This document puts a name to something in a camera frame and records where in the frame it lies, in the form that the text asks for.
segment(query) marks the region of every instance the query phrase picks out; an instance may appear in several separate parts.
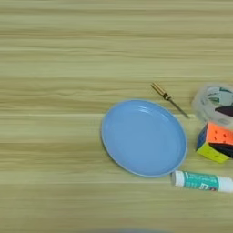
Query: glue stick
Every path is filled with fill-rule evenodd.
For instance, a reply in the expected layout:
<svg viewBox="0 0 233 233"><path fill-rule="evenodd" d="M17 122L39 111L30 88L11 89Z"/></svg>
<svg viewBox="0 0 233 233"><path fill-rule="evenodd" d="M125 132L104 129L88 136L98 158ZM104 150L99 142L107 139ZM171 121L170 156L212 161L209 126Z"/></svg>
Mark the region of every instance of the glue stick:
<svg viewBox="0 0 233 233"><path fill-rule="evenodd" d="M177 187L189 187L227 193L233 192L233 180L230 177L219 177L186 171L175 171L171 177L172 184Z"/></svg>

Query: screwdriver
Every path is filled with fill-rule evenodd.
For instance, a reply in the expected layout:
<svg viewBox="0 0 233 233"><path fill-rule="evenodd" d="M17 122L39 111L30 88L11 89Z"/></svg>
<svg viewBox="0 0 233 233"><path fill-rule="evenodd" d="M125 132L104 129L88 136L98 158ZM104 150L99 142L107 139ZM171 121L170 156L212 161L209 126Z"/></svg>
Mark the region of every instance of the screwdriver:
<svg viewBox="0 0 233 233"><path fill-rule="evenodd" d="M189 119L189 116L187 113L185 113L172 99L171 96L158 84L153 83L152 88L154 88L165 100L169 101L173 106L177 108L177 110L182 113L187 119Z"/></svg>

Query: wood grain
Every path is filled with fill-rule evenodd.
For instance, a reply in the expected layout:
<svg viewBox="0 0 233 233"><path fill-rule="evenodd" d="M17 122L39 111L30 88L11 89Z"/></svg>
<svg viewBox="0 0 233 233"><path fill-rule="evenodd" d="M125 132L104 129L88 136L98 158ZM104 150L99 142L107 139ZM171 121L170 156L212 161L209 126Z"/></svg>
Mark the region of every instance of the wood grain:
<svg viewBox="0 0 233 233"><path fill-rule="evenodd" d="M232 25L232 1L0 0L0 231L232 232L231 195L131 175L99 136L118 101L155 101L186 129L181 169L233 177L195 152L190 105L206 82L232 84Z"/></svg>

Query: clear tape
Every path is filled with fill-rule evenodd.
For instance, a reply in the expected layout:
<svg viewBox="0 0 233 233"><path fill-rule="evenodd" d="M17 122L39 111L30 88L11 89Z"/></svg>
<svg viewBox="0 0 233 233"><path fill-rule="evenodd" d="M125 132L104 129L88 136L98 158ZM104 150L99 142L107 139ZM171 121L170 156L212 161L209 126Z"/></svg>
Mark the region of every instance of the clear tape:
<svg viewBox="0 0 233 233"><path fill-rule="evenodd" d="M233 128L233 117L217 112L219 106L233 106L233 87L224 84L208 84L196 94L192 107L196 116L203 122L214 122Z"/></svg>

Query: blue plate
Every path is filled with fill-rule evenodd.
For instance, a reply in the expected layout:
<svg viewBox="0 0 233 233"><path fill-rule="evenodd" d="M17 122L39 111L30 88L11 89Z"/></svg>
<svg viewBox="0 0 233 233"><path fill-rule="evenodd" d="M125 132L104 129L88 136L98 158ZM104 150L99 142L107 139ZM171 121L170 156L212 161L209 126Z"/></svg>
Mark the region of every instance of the blue plate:
<svg viewBox="0 0 233 233"><path fill-rule="evenodd" d="M187 139L177 119L160 105L128 100L113 106L102 123L108 154L122 168L145 177L176 170L187 153Z"/></svg>

